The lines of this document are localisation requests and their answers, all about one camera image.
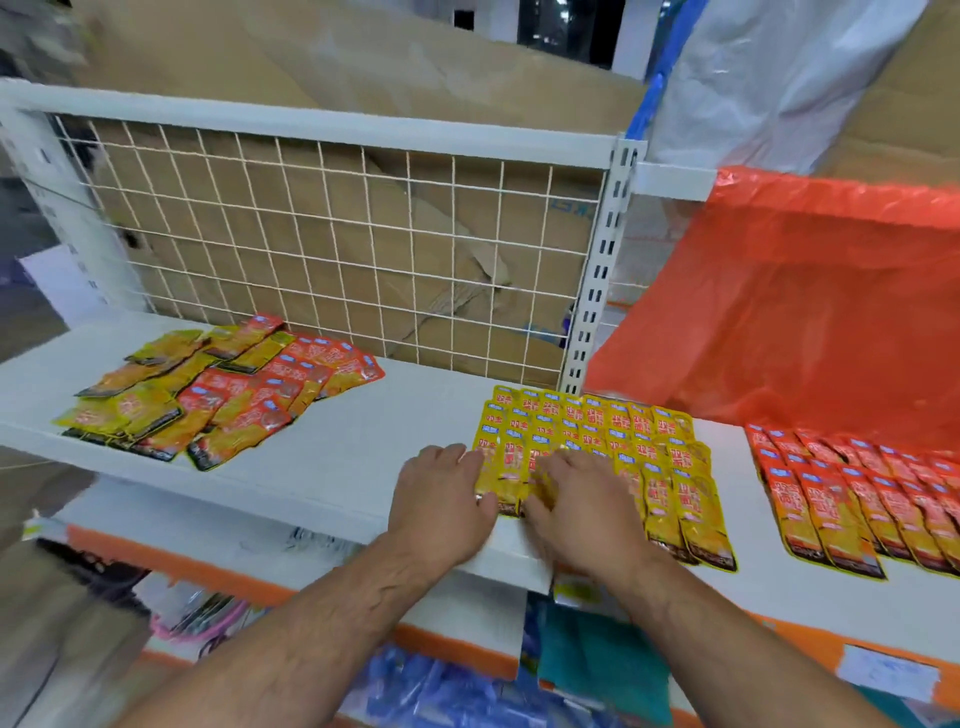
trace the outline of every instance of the wire grid back panel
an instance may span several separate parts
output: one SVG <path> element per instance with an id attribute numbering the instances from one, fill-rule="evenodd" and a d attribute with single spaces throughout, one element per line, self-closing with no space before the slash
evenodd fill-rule
<path id="1" fill-rule="evenodd" d="M 154 312 L 559 386 L 605 170 L 53 118 Z"/>

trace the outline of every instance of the cardboard box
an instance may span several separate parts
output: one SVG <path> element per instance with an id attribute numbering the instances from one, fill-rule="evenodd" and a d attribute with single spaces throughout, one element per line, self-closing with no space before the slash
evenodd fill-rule
<path id="1" fill-rule="evenodd" d="M 625 129 L 643 94 L 640 83 L 582 63 L 332 0 L 77 0 L 75 6 L 94 38 L 90 65 L 78 80 L 93 87 L 591 133 Z M 128 194 L 137 198 L 128 206 L 121 195 L 101 192 L 118 225 L 137 227 L 135 212 L 139 227 L 154 233 L 143 236 L 146 245 L 133 256 L 172 269 L 164 280 L 138 266 L 157 303 L 164 303 L 160 297 L 226 301 L 225 308 L 255 305 L 275 313 L 286 306 L 294 321 L 319 319 L 324 328 L 352 330 L 357 344 L 374 353 L 417 360 L 409 344 L 418 344 L 421 363 L 517 379 L 526 356 L 540 368 L 522 370 L 525 383 L 556 384 L 563 358 L 557 345 L 588 250 L 600 171 L 506 162 L 501 193 L 496 160 L 412 154 L 417 182 L 408 200 L 404 154 L 368 149 L 361 158 L 356 148 L 324 144 L 327 167 L 404 178 L 370 180 L 368 218 L 363 178 L 356 174 L 327 172 L 326 206 L 315 145 L 281 145 L 285 164 L 312 167 L 292 176 L 288 167 L 288 199 L 272 139 L 241 140 L 249 183 L 240 162 L 212 160 L 219 188 L 213 190 L 210 170 L 196 156 L 199 142 L 189 134 L 165 130 L 172 147 L 193 153 L 174 155 L 175 170 L 156 128 L 132 131 L 138 146 L 161 151 L 147 158 L 141 152 L 138 160 L 131 150 L 111 149 L 124 178 L 119 186 L 149 192 L 146 169 L 155 192 L 184 197 L 183 179 L 185 197 L 204 201 L 189 206 Z M 98 132 L 104 141 L 129 145 L 119 125 L 100 122 Z M 209 154 L 215 149 L 239 158 L 231 134 L 205 133 L 204 144 Z M 101 167 L 97 183 L 115 186 L 109 179 Z M 453 182 L 484 189 L 453 188 Z M 229 206 L 226 214 L 212 204 L 217 191 Z M 257 215 L 250 207 L 277 212 Z M 298 213 L 299 236 L 291 211 Z M 413 261 L 410 233 L 396 230 L 408 227 L 410 213 L 414 229 L 429 231 L 413 236 Z M 323 217 L 337 222 L 331 226 Z M 237 251 L 228 247 L 231 234 Z M 207 242 L 195 242 L 201 239 Z M 486 242 L 494 240 L 503 242 Z M 304 265 L 299 245 L 324 260 L 308 257 Z M 341 265 L 328 262 L 337 256 Z M 374 275 L 366 267 L 374 257 L 377 267 L 396 272 Z M 213 270 L 222 277 L 228 272 L 230 280 L 246 276 L 253 285 L 217 281 Z M 444 280 L 451 274 L 471 282 L 451 290 Z M 376 306 L 377 287 L 386 308 Z M 282 298 L 274 288 L 284 289 Z M 410 313 L 415 295 L 417 316 Z M 336 300 L 342 298 L 354 303 Z M 196 306 L 180 308 L 198 318 Z M 169 302 L 164 310 L 172 310 Z M 374 343 L 381 338 L 386 349 Z M 488 349 L 490 358 L 509 365 L 488 366 Z"/>
<path id="2" fill-rule="evenodd" d="M 960 182 L 960 5 L 931 0 L 864 92 L 819 177 L 938 186 Z"/>

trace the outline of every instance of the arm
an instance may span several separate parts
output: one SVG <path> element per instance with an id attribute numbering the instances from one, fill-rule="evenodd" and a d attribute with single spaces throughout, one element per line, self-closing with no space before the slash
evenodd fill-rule
<path id="1" fill-rule="evenodd" d="M 896 728 L 850 685 L 648 542 L 623 481 L 595 455 L 543 461 L 554 510 L 527 520 L 547 548 L 605 584 L 656 644 L 710 728 Z"/>
<path id="2" fill-rule="evenodd" d="M 431 446 L 408 460 L 386 533 L 153 694 L 117 728 L 326 723 L 407 610 L 490 536 L 496 496 L 476 500 L 483 456 L 465 450 Z"/>

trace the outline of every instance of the red plastic bag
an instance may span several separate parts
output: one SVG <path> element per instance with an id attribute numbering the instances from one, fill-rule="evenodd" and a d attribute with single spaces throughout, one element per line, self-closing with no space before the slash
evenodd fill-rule
<path id="1" fill-rule="evenodd" d="M 721 170 L 586 389 L 960 448 L 960 191 Z"/>

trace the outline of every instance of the pile of packets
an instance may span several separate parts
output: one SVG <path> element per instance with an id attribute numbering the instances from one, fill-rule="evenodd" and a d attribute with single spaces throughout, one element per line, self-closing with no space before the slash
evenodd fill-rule
<path id="1" fill-rule="evenodd" d="M 241 326 L 169 331 L 77 393 L 54 420 L 68 437 L 157 460 L 186 451 L 222 465 L 293 422 L 314 401 L 384 376 L 346 341 L 281 330 L 257 314 Z"/>
<path id="2" fill-rule="evenodd" d="M 794 556 L 885 579 L 878 555 L 960 575 L 960 466 L 856 437 L 745 428 Z"/>
<path id="3" fill-rule="evenodd" d="M 473 447 L 485 455 L 477 492 L 496 493 L 503 515 L 518 516 L 530 493 L 552 506 L 556 487 L 538 459 L 556 449 L 583 450 L 611 459 L 650 541 L 688 564 L 736 571 L 710 450 L 683 412 L 496 385 Z"/>

